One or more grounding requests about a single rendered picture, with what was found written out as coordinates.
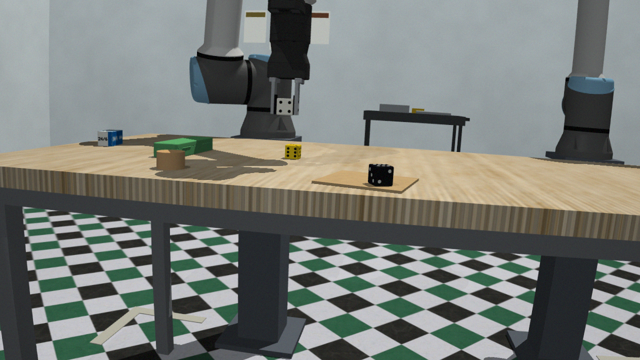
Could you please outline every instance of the table leg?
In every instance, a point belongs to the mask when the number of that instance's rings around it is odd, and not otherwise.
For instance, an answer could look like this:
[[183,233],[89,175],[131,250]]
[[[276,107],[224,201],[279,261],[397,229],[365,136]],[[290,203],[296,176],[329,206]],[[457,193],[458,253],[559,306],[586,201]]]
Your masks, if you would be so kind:
[[38,360],[22,206],[0,201],[0,328],[6,360]]
[[460,152],[460,145],[462,145],[462,125],[458,125],[458,152]]
[[582,346],[597,259],[542,256],[529,332],[507,331],[518,360],[593,360]]
[[239,232],[238,314],[216,341],[216,348],[293,357],[305,319],[287,316],[289,238]]
[[453,137],[451,138],[451,151],[456,150],[456,126],[453,125]]
[[170,227],[160,220],[151,221],[151,263],[156,321],[156,352],[173,351],[173,310],[171,304]]
[[369,131],[371,130],[371,120],[365,119],[364,124],[364,145],[369,146]]

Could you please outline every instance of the wooden board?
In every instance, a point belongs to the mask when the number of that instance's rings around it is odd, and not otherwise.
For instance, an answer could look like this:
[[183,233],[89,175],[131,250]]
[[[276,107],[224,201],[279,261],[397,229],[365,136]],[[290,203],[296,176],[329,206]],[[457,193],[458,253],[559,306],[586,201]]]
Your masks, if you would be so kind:
[[373,190],[377,192],[403,193],[416,181],[418,181],[418,179],[414,177],[397,176],[394,174],[394,184],[392,186],[373,186],[369,184],[369,177],[366,172],[342,170],[334,172],[331,175],[315,179],[311,181],[311,183],[342,186],[344,188]]
[[[126,136],[0,154],[0,186],[304,217],[640,241],[640,169],[519,156],[214,138],[213,150],[160,171],[154,142]],[[403,193],[314,184],[383,163],[420,179]]]

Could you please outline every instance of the black die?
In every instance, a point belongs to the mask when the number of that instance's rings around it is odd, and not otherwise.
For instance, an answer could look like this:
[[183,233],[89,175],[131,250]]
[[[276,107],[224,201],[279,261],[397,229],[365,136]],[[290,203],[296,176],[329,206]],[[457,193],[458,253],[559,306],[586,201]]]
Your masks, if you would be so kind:
[[394,184],[394,167],[387,164],[369,164],[369,184],[392,186]]

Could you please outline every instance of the metal table frame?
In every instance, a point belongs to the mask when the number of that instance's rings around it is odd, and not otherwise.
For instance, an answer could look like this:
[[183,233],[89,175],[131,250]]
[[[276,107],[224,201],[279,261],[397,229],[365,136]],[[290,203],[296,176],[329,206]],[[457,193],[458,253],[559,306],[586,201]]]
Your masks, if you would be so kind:
[[[291,234],[378,243],[394,239],[392,243],[401,245],[542,255],[529,332],[508,334],[516,356],[523,360],[592,359],[582,346],[582,338],[598,259],[640,258],[640,241],[297,217],[0,188],[0,300],[6,304],[0,321],[7,360],[37,359],[22,206],[151,221],[159,354],[173,350],[169,224],[240,230],[235,320],[242,321],[236,326],[232,322],[216,347],[280,354],[289,359],[293,350],[287,347],[291,343],[295,347],[304,323],[304,319],[286,316]],[[269,256],[264,256],[267,248]],[[262,254],[263,260],[252,263],[257,254]],[[271,268],[265,271],[262,266]]]
[[454,115],[434,115],[416,113],[396,113],[391,111],[365,110],[364,120],[364,145],[369,146],[369,133],[371,132],[371,120],[419,122],[420,124],[453,125],[453,137],[451,138],[451,151],[456,149],[456,127],[458,131],[458,152],[462,143],[462,127],[469,121],[468,117]]

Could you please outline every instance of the blue joint cap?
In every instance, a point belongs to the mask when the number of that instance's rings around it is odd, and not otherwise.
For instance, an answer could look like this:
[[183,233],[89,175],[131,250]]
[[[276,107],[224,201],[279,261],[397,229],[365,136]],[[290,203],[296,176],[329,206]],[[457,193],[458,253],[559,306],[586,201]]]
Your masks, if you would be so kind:
[[207,94],[207,88],[204,86],[202,71],[195,56],[192,56],[189,62],[189,78],[191,79],[191,96],[193,100],[208,104],[209,94]]
[[609,94],[612,93],[613,79],[587,78],[586,76],[572,76],[569,78],[571,90],[585,94]]
[[256,59],[256,60],[260,60],[260,61],[264,61],[264,62],[268,63],[270,56],[271,55],[251,54],[251,55],[249,55],[249,59]]

